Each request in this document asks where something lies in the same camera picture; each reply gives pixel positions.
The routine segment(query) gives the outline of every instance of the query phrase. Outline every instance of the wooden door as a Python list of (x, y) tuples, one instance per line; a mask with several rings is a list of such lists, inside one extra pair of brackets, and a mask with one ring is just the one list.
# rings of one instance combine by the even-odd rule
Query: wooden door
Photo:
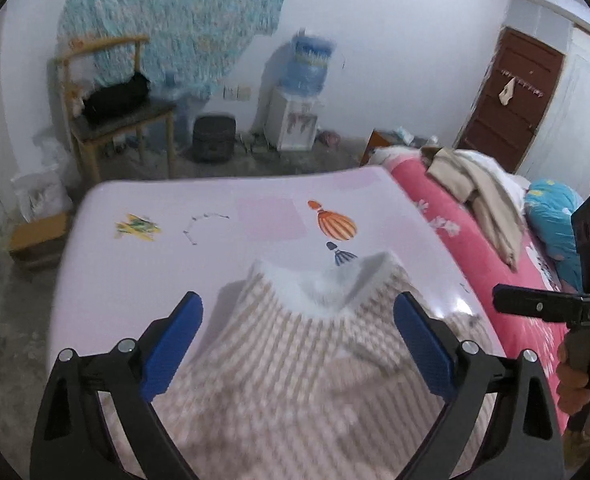
[[(541, 41), (507, 28), (458, 148), (492, 156), (513, 173), (544, 116), (563, 59), (563, 54)], [(504, 106), (499, 94), (514, 77), (514, 95)]]
[(590, 36), (576, 28), (558, 89), (518, 171), (552, 178), (590, 195)]

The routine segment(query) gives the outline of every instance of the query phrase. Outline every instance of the pink bedding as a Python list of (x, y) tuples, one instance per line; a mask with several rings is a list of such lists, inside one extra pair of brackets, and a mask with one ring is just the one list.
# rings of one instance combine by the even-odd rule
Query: pink bedding
[[(399, 157), (386, 166), (460, 266), (491, 320), (506, 355), (515, 357), (525, 348), (536, 351), (557, 402), (556, 350), (565, 335), (565, 326), (499, 314), (493, 307), (492, 290), (498, 283), (559, 290), (555, 270), (537, 247), (534, 235), (526, 231), (518, 270), (512, 272), (500, 260), (469, 211), (425, 175), (424, 165), (418, 158)], [(566, 426), (566, 419), (566, 415), (558, 412), (560, 428)]]

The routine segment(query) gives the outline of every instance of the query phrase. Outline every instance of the electrical outlet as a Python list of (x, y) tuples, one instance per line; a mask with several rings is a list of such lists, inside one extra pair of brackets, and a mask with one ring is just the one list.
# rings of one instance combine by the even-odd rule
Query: electrical outlet
[(237, 101), (237, 87), (224, 86), (224, 100), (225, 101)]
[(237, 100), (238, 101), (250, 101), (251, 99), (251, 88), (249, 86), (238, 86), (237, 87)]

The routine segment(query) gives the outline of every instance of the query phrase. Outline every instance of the blue pillow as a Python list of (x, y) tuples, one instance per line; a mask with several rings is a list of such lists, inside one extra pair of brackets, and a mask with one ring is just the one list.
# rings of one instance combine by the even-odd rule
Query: blue pillow
[(526, 218), (554, 260), (558, 276), (582, 292), (582, 269), (571, 227), (571, 215), (584, 202), (582, 197), (561, 182), (537, 180), (525, 202)]

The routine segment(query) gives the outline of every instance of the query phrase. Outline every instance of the knitted sweater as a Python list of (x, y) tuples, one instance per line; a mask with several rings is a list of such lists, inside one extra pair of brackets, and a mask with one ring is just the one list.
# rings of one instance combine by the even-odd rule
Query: knitted sweater
[[(443, 405), (393, 323), (393, 301), (405, 290), (422, 303), (387, 253), (322, 273), (254, 264), (226, 329), (153, 402), (195, 473), (395, 478)], [(490, 348), (478, 318), (446, 321), (460, 339)], [(488, 399), (456, 472), (470, 467), (491, 411)], [(114, 409), (105, 412), (124, 466), (142, 475)]]

